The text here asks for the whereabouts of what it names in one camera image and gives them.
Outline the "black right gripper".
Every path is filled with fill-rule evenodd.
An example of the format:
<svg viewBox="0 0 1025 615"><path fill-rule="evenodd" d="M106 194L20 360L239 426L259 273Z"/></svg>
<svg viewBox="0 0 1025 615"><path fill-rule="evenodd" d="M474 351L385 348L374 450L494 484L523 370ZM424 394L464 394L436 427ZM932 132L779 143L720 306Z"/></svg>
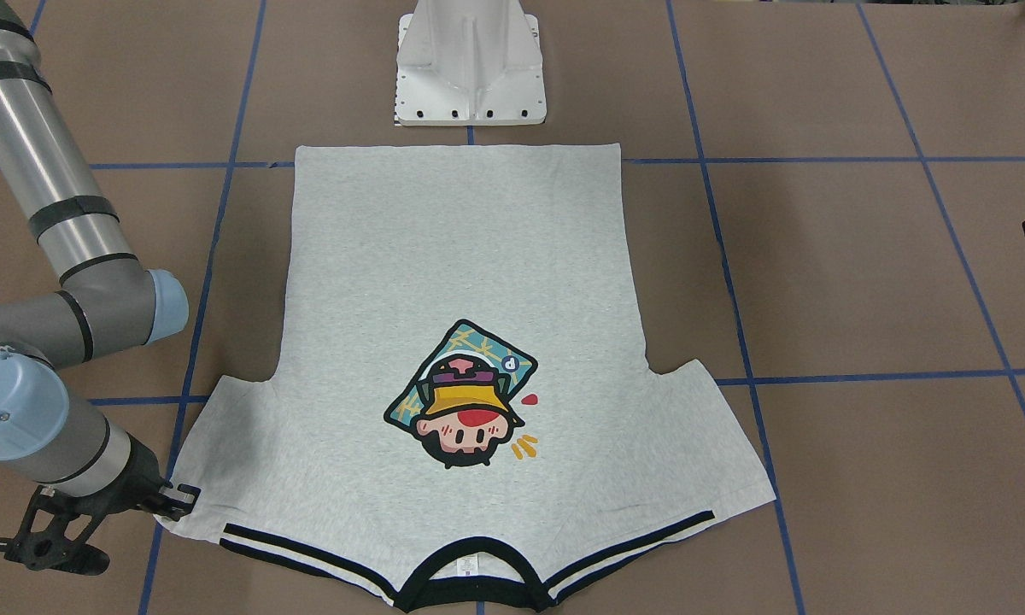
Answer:
<svg viewBox="0 0 1025 615"><path fill-rule="evenodd" d="M201 490L192 485L172 485L160 471L157 456L139 440L131 440L130 458L113 483L94 494L94 517L138 509L181 520L192 512Z"/></svg>

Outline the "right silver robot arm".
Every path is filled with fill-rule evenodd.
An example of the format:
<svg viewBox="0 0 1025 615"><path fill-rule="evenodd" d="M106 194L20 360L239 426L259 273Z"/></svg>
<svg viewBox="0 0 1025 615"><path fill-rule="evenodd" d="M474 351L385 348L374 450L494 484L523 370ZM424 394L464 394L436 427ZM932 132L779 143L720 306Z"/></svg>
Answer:
<svg viewBox="0 0 1025 615"><path fill-rule="evenodd" d="M187 512L154 453L79 397L69 367L184 329L184 287L145 266L67 127L31 25L0 1L0 173L51 284L0 296L0 465L102 510Z"/></svg>

